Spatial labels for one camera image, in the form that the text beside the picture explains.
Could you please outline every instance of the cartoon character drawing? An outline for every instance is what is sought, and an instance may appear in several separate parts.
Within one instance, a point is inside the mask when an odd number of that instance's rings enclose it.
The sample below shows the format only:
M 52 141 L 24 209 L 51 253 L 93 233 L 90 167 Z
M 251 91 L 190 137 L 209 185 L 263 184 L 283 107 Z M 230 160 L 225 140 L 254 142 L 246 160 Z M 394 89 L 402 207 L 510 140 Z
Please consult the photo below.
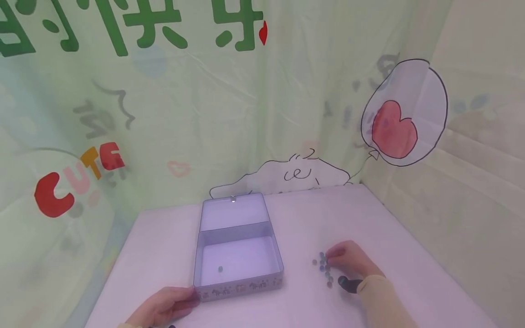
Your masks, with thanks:
M 424 59 L 400 62 L 363 111 L 361 136 L 373 149 L 365 162 L 379 156 L 394 166 L 422 160 L 436 147 L 445 129 L 447 112 L 445 85 L 429 62 Z
M 342 186 L 350 174 L 311 154 L 294 154 L 285 162 L 267 161 L 256 172 L 245 174 L 232 184 L 217 186 L 209 191 L 212 198 L 251 193 L 278 194 L 322 187 Z

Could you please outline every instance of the hand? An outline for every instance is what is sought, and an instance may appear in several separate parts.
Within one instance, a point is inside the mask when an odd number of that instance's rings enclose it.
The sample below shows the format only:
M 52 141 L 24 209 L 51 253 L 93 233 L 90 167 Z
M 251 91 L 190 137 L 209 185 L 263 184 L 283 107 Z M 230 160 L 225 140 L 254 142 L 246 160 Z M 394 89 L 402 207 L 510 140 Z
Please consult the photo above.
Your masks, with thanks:
M 198 295 L 193 287 L 164 287 L 142 303 L 126 323 L 143 328 L 163 326 L 190 314 L 198 304 Z
M 338 268 L 345 274 L 355 271 L 364 278 L 377 274 L 385 274 L 375 265 L 366 253 L 352 240 L 340 242 L 327 250 L 325 254 L 330 266 Z

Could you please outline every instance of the white wall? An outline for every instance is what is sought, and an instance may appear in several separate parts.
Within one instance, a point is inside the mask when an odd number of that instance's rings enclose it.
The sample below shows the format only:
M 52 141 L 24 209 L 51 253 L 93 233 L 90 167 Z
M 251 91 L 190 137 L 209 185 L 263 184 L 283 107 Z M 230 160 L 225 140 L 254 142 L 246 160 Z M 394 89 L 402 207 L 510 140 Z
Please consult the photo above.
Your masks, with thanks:
M 501 327 L 525 322 L 523 13 L 520 0 L 454 1 L 431 61 L 449 100 L 437 148 L 363 177 Z

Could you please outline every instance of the bead pile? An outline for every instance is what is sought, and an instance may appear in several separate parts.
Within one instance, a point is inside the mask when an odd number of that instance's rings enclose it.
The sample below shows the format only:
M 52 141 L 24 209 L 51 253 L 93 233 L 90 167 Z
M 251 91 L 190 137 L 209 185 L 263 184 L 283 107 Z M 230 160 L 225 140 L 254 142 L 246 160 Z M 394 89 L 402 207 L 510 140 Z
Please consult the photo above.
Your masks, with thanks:
M 326 258 L 326 256 L 324 255 L 323 252 L 320 252 L 320 253 L 319 253 L 319 257 L 320 257 L 320 260 L 319 260 L 319 270 L 320 270 L 321 272 L 324 272 L 324 276 L 328 279 L 328 281 L 327 281 L 327 287 L 328 287 L 328 288 L 332 288 L 332 286 L 333 286 L 333 284 L 332 284 L 332 283 L 333 283 L 333 277 L 332 277 L 332 275 L 330 274 L 330 270 L 331 270 L 331 268 L 330 268 L 330 266 L 328 265 L 327 258 Z M 312 260 L 312 264 L 316 266 L 316 265 L 317 265 L 317 260 L 316 260 L 316 259 L 313 259 L 313 260 Z

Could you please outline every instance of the pink heart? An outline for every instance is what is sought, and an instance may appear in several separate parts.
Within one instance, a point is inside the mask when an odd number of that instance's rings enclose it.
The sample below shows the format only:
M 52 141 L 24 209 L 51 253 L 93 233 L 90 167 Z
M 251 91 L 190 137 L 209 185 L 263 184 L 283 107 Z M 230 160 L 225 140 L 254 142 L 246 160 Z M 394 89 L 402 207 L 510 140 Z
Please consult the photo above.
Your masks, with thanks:
M 417 130 L 411 118 L 401 119 L 401 107 L 394 100 L 385 101 L 372 124 L 372 141 L 392 158 L 404 158 L 417 142 Z
M 188 175 L 191 171 L 189 164 L 176 161 L 169 161 L 167 163 L 167 169 L 177 178 L 182 178 L 183 176 Z

